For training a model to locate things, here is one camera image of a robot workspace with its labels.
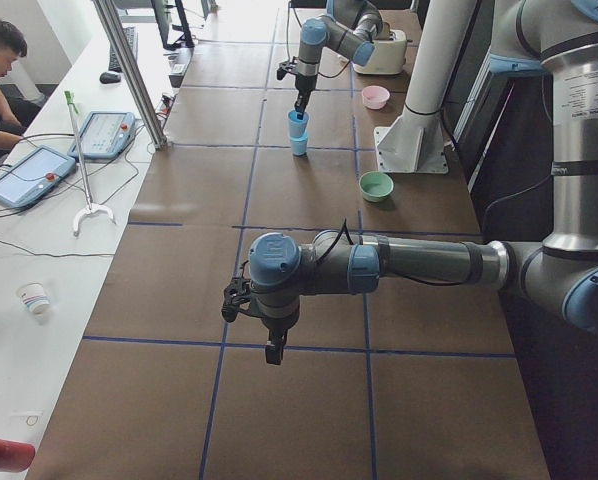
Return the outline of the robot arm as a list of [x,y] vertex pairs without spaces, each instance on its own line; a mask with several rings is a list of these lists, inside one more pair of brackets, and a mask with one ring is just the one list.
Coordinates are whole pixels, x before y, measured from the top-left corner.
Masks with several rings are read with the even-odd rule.
[[[381,172],[431,173],[441,161],[443,109],[461,42],[477,1],[431,1],[402,114],[376,129]],[[370,1],[326,1],[327,13],[301,28],[298,58],[278,77],[298,77],[290,113],[303,115],[316,88],[323,48],[362,65],[371,58],[382,18]],[[380,277],[434,286],[489,284],[516,292],[580,329],[598,334],[598,1],[495,1],[490,71],[549,73],[553,80],[553,231],[542,242],[436,242],[380,235],[352,240],[347,227],[298,245],[282,233],[257,238],[250,279],[234,277],[222,315],[262,319],[266,362],[280,365],[300,296],[373,292]]]
[[300,30],[298,55],[286,71],[295,78],[294,111],[303,119],[310,96],[316,89],[322,50],[342,55],[365,66],[375,51],[374,40],[383,30],[383,20],[370,1],[327,1],[326,13],[305,21]]

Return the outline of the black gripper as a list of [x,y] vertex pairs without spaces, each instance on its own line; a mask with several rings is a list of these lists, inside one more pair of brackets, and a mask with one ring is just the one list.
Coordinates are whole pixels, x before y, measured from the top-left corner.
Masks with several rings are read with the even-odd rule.
[[288,331],[297,323],[300,303],[291,302],[282,306],[258,303],[261,321],[268,329],[268,339],[265,345],[265,360],[270,365],[280,365],[283,361],[284,344]]
[[297,89],[298,95],[294,104],[294,111],[298,118],[303,118],[310,95],[316,88],[316,76],[297,74],[295,76],[295,88]]

